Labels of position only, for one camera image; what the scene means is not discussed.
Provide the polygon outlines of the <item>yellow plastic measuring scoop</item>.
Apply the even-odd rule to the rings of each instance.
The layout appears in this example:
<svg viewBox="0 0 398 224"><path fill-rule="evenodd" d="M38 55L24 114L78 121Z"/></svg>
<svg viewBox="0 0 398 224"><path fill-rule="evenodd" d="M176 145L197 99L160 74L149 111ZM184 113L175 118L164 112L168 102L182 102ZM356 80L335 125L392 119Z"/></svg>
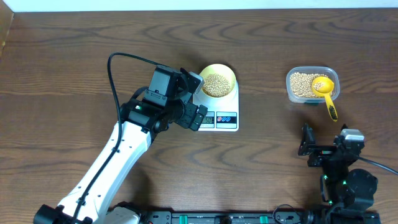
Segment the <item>yellow plastic measuring scoop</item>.
<svg viewBox="0 0 398 224"><path fill-rule="evenodd" d="M334 121L338 121L338 114L334 106L333 100L331 99L331 92L334 90L335 84L328 77L316 77L312 81L312 92L321 98L325 99L326 107L330 118Z"/></svg>

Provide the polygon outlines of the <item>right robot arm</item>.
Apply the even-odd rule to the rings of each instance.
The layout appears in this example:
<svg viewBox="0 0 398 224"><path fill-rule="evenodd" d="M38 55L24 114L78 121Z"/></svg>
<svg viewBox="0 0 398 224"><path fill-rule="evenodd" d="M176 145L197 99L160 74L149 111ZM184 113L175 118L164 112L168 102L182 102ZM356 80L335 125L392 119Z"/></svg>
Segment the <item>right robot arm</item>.
<svg viewBox="0 0 398 224"><path fill-rule="evenodd" d="M322 168L320 190L328 206L305 211L300 222L380 224L379 214L367 211L374 203L377 177L364 169L349 170L364 148L360 130L344 125L331 146L318 145L308 124L304 124L302 133L298 155L308 156L309 167Z"/></svg>

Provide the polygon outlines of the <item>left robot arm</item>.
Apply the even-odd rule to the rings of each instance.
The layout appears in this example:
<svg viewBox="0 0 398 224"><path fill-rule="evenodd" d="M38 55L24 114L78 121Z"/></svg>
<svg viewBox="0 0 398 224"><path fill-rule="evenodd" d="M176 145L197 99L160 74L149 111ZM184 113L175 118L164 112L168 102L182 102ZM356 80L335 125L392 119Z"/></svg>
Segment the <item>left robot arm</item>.
<svg viewBox="0 0 398 224"><path fill-rule="evenodd" d="M109 211L116 192L156 136L171 123L197 131L207 113L192 103L204 79L184 69L158 65L148 87L138 89L118 110L111 137L77 186L55 207L43 205L34 223L116 223Z"/></svg>

